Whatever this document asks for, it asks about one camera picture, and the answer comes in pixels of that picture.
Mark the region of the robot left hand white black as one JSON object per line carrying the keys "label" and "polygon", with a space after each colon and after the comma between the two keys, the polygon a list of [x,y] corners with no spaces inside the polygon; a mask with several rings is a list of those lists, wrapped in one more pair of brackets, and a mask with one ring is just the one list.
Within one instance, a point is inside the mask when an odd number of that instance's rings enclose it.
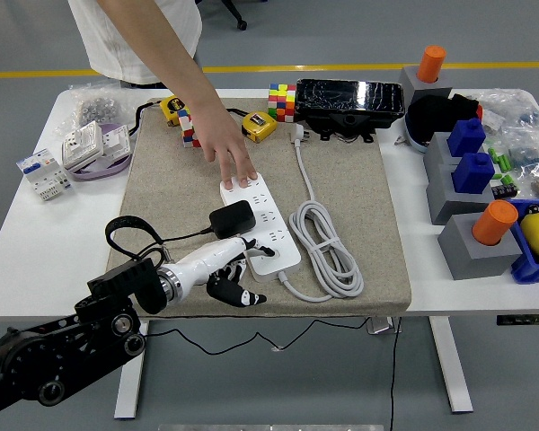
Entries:
{"label": "robot left hand white black", "polygon": [[207,285],[207,293],[222,303],[234,307],[248,307],[265,303],[265,295],[257,295],[243,289],[227,277],[220,277],[216,272],[237,260],[245,251],[255,249],[270,257],[276,252],[259,245],[255,239],[242,237],[227,238],[203,245],[174,264],[163,264],[159,268],[163,284],[172,289],[172,299],[183,301],[195,285]]}

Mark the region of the person's left hand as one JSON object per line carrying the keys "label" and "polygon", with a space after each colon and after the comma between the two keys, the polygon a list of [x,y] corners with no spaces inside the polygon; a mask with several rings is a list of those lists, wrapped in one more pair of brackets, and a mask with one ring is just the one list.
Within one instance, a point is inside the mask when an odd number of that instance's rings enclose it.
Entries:
{"label": "person's left hand", "polygon": [[233,188],[233,177],[241,188],[257,178],[241,129],[216,95],[190,104],[190,114],[204,157],[208,162],[218,161],[226,189]]}

